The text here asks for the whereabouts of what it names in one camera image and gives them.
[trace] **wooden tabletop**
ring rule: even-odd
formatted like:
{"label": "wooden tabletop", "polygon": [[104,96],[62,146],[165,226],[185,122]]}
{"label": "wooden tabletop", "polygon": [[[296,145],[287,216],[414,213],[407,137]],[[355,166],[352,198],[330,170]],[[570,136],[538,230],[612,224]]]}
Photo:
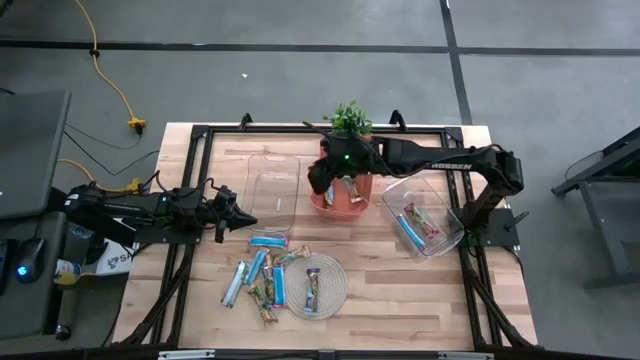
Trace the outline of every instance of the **wooden tabletop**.
{"label": "wooden tabletop", "polygon": [[[162,141],[157,169],[163,185],[180,186],[191,123],[169,123]],[[486,126],[463,126],[465,146],[491,143]],[[423,146],[440,146],[431,135],[401,136]],[[300,186],[290,248],[334,257],[349,280],[342,309],[320,321],[297,318],[288,310],[276,311],[279,323],[265,329],[257,308],[243,290],[233,309],[220,304],[239,260],[251,261],[249,232],[238,230],[213,241],[205,232],[196,247],[180,337],[183,348],[340,349],[340,350],[467,350],[472,348],[460,261],[457,251],[416,263],[398,245],[383,218],[381,193],[393,178],[376,176],[371,203],[355,222],[343,223],[317,216],[309,201],[307,167],[318,157],[318,135],[219,134],[213,141],[209,176],[238,193],[242,204],[247,162],[254,154],[286,154],[300,160]],[[202,149],[198,151],[194,174]],[[431,186],[448,202],[442,171],[425,171]],[[474,192],[485,186],[471,176]],[[114,341],[129,335],[151,308],[160,289],[166,245],[153,245],[136,256],[122,299]],[[499,248],[487,248],[494,296],[520,333],[536,343],[525,286],[517,262]],[[486,311],[478,300],[483,334],[490,339]],[[164,337],[170,328],[173,300],[168,306]]]}

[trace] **power cord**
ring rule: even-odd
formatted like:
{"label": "power cord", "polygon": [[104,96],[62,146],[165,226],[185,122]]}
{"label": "power cord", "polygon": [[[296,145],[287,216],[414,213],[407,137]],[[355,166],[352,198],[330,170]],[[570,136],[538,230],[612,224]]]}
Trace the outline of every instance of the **power cord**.
{"label": "power cord", "polygon": [[104,166],[100,161],[98,161],[95,157],[93,157],[93,155],[91,155],[85,148],[82,147],[82,145],[80,145],[76,139],[74,139],[71,135],[69,135],[68,132],[64,132],[64,134],[69,138],[69,140],[71,140],[74,144],[76,144],[76,146],[82,150],[83,153],[85,153],[85,155],[87,155],[91,160],[93,160],[96,164],[98,164],[102,169],[104,169],[104,171],[106,171],[107,173],[109,173],[111,176],[117,176],[122,174],[123,172],[125,172],[126,170],[128,170],[130,167],[132,167],[133,165],[139,163],[140,161],[148,158],[149,156],[153,155],[153,154],[157,154],[160,152],[160,150],[154,150],[151,152],[146,153],[145,155],[139,157],[138,159],[134,160],[132,163],[130,163],[129,165],[125,166],[124,168],[113,172],[111,170],[109,170],[106,166]]}
{"label": "power cord", "polygon": [[[85,175],[87,175],[87,177],[89,178],[89,181],[95,181],[93,176],[91,175],[91,173],[89,172],[89,170],[87,170],[87,168],[85,168],[84,166],[82,166],[80,163],[73,161],[71,159],[58,159],[59,163],[68,163],[71,164],[75,167],[77,167],[78,169],[82,170],[82,172],[84,172]],[[134,178],[133,181],[131,182],[131,184],[123,187],[123,188],[119,188],[119,189],[112,189],[112,188],[107,188],[104,187],[100,184],[96,184],[96,187],[98,187],[98,189],[100,190],[104,190],[104,191],[109,191],[109,192],[137,192],[139,191],[139,185],[140,185],[140,179],[139,178]]]}
{"label": "power cord", "polygon": [[77,132],[79,132],[80,134],[82,134],[82,135],[84,135],[84,136],[88,137],[89,139],[92,139],[92,140],[97,141],[97,142],[99,142],[99,143],[101,143],[101,144],[103,144],[103,145],[106,145],[106,146],[110,147],[110,148],[114,148],[114,149],[118,149],[118,150],[129,150],[129,149],[133,149],[134,147],[138,146],[138,144],[140,144],[140,140],[142,140],[142,135],[138,135],[138,140],[137,140],[133,145],[131,145],[131,146],[126,146],[126,147],[123,147],[123,146],[117,146],[117,145],[110,144],[110,143],[108,143],[108,142],[106,142],[106,141],[104,141],[104,140],[100,140],[100,139],[98,139],[97,137],[95,137],[95,136],[93,136],[93,135],[87,134],[86,132],[84,132],[84,131],[82,131],[82,130],[78,129],[77,127],[75,127],[75,126],[73,126],[73,125],[66,124],[66,126],[67,126],[67,127],[69,127],[69,128],[71,128],[71,129],[73,129],[73,130],[75,130],[75,131],[77,131]]}
{"label": "power cord", "polygon": [[93,26],[93,22],[91,21],[91,17],[89,16],[89,13],[84,8],[80,0],[75,0],[75,2],[76,4],[78,4],[78,7],[80,7],[80,10],[82,10],[82,13],[84,14],[85,19],[87,19],[87,23],[91,28],[91,34],[93,35],[93,48],[89,51],[89,54],[91,54],[91,57],[93,58],[93,67],[96,69],[96,72],[98,73],[98,75],[100,75],[100,77],[104,81],[106,81],[107,84],[111,85],[113,90],[115,90],[118,93],[118,95],[120,95],[120,97],[122,98],[122,102],[124,102],[124,105],[127,107],[127,110],[129,111],[129,121],[127,122],[127,125],[129,125],[130,128],[134,129],[136,133],[138,133],[138,135],[142,135],[142,130],[147,126],[146,120],[141,120],[134,115],[133,109],[131,109],[131,105],[129,105],[129,101],[127,100],[127,97],[124,95],[122,90],[120,90],[120,88],[118,88],[118,86],[114,84],[113,81],[111,81],[100,70],[100,66],[98,65],[98,56],[100,56],[100,52],[98,51],[98,36],[96,35],[96,29]]}

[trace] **clear plastic container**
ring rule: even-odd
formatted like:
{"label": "clear plastic container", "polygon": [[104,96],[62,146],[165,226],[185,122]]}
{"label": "clear plastic container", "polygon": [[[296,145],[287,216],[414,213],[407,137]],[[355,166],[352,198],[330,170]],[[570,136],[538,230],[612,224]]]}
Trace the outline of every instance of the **clear plastic container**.
{"label": "clear plastic container", "polygon": [[242,209],[258,219],[252,236],[288,239],[296,216],[300,161],[293,156],[253,155]]}
{"label": "clear plastic container", "polygon": [[422,177],[389,186],[382,201],[400,243],[416,261],[449,251],[464,236],[460,220]]}

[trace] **gray table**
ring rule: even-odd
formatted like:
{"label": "gray table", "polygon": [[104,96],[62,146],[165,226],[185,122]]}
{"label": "gray table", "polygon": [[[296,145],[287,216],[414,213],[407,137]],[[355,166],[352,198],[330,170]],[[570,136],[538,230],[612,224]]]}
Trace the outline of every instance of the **gray table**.
{"label": "gray table", "polygon": [[44,253],[44,270],[40,278],[31,284],[21,284],[15,277],[15,256],[10,259],[11,272],[7,278],[4,295],[0,296],[0,339],[12,339],[55,330],[61,293],[53,284],[56,262],[63,250],[66,217],[61,212],[51,212],[13,220],[0,221],[0,238],[16,239],[18,243],[35,235],[40,222],[40,237],[47,241]]}

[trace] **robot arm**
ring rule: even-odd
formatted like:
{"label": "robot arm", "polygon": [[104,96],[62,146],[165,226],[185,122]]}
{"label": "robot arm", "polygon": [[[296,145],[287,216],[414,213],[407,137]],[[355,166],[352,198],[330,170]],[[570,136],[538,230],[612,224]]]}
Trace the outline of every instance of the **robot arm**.
{"label": "robot arm", "polygon": [[[134,241],[197,243],[203,229],[213,228],[216,242],[221,243],[226,229],[233,231],[257,222],[238,207],[236,193],[226,186],[218,189],[213,200],[205,199],[203,194],[200,187],[145,195],[119,194],[100,190],[92,182],[73,188],[64,210],[74,223],[125,246]],[[122,223],[114,218],[122,218]]]}
{"label": "robot arm", "polygon": [[462,170],[481,174],[487,187],[464,206],[462,223],[470,228],[486,224],[488,215],[505,197],[524,188],[520,159],[497,145],[447,149],[422,147],[413,141],[373,136],[363,141],[354,134],[323,133],[326,157],[309,168],[309,182],[316,194],[324,193],[331,180],[343,176],[376,174],[404,178],[422,170]]}

